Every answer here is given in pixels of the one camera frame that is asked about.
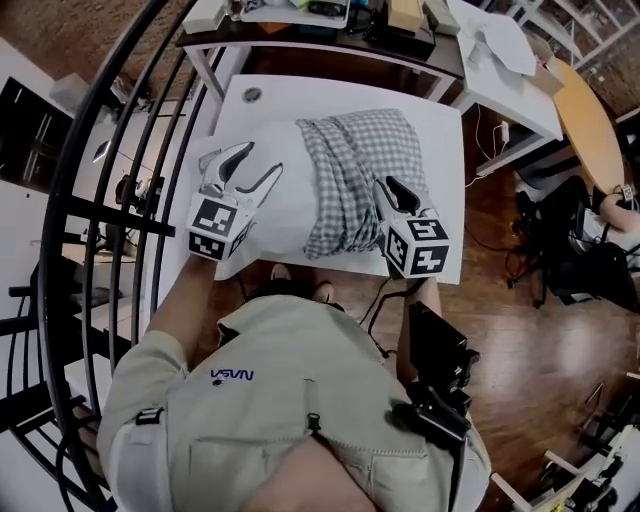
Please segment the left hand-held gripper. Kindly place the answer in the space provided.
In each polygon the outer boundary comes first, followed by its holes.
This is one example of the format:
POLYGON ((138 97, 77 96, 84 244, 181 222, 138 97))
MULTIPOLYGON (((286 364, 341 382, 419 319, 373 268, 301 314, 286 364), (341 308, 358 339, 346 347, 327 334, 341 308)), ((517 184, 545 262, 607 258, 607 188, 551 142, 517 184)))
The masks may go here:
POLYGON ((208 154, 203 182, 193 195, 186 229, 189 252, 217 262, 228 259, 244 242, 255 224, 258 207, 282 175, 283 164, 272 166, 249 188, 224 185, 255 146, 246 141, 208 154))

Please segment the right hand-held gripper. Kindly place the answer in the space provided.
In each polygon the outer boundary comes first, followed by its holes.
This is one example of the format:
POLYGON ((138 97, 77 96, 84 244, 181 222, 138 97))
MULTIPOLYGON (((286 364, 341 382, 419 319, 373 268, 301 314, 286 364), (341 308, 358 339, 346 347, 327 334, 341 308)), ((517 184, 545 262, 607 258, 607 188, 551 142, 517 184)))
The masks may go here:
POLYGON ((386 183, 375 181, 373 197, 380 218, 380 249, 389 269, 407 279, 440 274, 450 238, 429 192, 387 176, 386 183))

